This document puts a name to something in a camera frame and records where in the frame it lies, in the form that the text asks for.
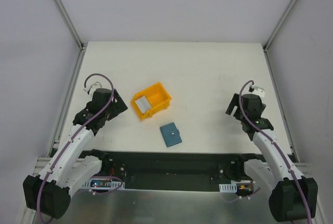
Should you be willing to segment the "yellow plastic bin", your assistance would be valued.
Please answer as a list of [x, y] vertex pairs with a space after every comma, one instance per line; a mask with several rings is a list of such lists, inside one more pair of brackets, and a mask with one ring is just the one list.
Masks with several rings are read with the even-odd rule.
[[[145, 96], [151, 104], [151, 109], [145, 114], [142, 114], [135, 104], [135, 100], [142, 96]], [[131, 99], [131, 106], [134, 109], [134, 112], [136, 113], [139, 120], [143, 121], [147, 118], [151, 118], [156, 113], [167, 109], [170, 105], [171, 100], [172, 97], [164, 88], [162, 83], [157, 82], [150, 87], [136, 93]]]

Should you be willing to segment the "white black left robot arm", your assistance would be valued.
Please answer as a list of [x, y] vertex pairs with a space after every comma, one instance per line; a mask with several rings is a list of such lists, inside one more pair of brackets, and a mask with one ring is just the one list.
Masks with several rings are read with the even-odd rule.
[[124, 177], [115, 174], [108, 153], [93, 149], [78, 166], [75, 162], [105, 123], [126, 110], [117, 90], [97, 88], [91, 101], [75, 115], [66, 141], [52, 159], [36, 176], [25, 178], [23, 191], [27, 208], [51, 219], [60, 219], [73, 195], [89, 179], [97, 180], [92, 186], [94, 194], [102, 181], [116, 183], [110, 192], [124, 187]]

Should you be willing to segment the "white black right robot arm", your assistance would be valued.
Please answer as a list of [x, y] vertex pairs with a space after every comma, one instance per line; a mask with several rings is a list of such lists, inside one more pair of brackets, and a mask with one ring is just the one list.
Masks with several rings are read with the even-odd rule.
[[255, 154], [241, 154], [225, 170], [225, 175], [234, 181], [249, 177], [257, 183], [268, 198], [276, 221], [305, 219], [311, 223], [316, 215], [318, 185], [280, 148], [273, 125], [262, 117], [265, 107], [258, 95], [233, 95], [226, 114], [240, 121], [243, 132], [260, 150], [267, 166]]

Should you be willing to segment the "blue leather card holder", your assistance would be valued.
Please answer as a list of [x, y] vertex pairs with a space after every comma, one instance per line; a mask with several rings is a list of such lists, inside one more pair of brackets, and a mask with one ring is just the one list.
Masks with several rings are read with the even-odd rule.
[[166, 147], [171, 147], [182, 143], [180, 131], [176, 127], [174, 122], [161, 126], [160, 132], [162, 134]]

